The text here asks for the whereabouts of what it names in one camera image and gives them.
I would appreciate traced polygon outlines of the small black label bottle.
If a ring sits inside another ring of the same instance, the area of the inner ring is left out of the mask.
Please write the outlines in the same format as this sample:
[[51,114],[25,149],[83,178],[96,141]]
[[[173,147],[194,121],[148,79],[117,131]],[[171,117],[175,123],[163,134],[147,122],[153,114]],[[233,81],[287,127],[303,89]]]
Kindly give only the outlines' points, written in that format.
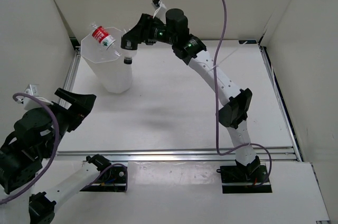
[[124,33],[121,37],[120,48],[123,51],[124,64],[131,65],[137,54],[138,42],[129,37],[129,34]]

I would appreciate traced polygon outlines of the red label plastic bottle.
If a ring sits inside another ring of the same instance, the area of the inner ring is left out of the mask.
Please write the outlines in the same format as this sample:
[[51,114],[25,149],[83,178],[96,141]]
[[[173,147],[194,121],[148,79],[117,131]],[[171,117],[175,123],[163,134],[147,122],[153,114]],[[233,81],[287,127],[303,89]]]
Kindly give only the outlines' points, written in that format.
[[99,61],[115,61],[121,57],[117,51],[117,39],[113,37],[102,25],[93,22],[89,25],[91,36],[96,41],[95,57]]

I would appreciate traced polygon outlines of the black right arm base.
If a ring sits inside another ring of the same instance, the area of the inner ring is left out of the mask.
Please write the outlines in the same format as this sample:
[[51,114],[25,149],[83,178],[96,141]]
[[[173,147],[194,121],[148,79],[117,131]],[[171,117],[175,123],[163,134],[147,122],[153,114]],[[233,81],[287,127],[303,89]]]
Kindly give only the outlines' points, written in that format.
[[216,169],[220,174],[223,194],[258,194],[272,193],[269,176],[271,166],[261,164],[251,175],[246,175],[236,165],[220,166]]

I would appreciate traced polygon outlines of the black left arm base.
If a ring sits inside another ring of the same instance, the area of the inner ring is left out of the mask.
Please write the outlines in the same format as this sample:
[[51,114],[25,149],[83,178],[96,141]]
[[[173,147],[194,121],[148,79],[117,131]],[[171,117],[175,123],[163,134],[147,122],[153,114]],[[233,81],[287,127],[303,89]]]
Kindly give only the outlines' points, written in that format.
[[107,171],[90,185],[84,187],[81,192],[127,192],[128,172],[127,166],[113,164]]

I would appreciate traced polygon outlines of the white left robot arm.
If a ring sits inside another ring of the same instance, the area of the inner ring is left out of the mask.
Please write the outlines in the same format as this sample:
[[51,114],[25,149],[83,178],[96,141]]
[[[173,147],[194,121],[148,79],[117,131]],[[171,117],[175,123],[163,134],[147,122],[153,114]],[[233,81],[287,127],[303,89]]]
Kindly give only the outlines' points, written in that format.
[[110,162],[97,154],[88,156],[83,168],[56,188],[32,194],[33,186],[54,161],[65,133],[80,126],[96,101],[96,95],[61,88],[55,95],[70,107],[27,92],[13,95],[27,111],[1,146],[1,223],[50,223],[70,197],[95,180],[110,178]]

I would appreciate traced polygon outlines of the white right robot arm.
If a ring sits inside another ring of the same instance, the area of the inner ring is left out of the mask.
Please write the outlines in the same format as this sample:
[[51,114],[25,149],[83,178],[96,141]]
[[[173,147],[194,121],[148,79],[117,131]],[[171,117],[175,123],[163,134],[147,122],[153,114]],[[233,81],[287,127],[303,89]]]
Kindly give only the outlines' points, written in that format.
[[248,182],[256,176],[259,157],[251,145],[247,127],[247,111],[252,92],[241,89],[219,68],[207,51],[206,45],[190,33],[188,19],[181,9],[165,13],[165,22],[158,17],[142,14],[137,24],[121,38],[121,48],[137,50],[139,44],[153,45],[162,42],[171,45],[174,54],[193,69],[212,88],[216,95],[218,125],[224,126],[236,149],[237,175]]

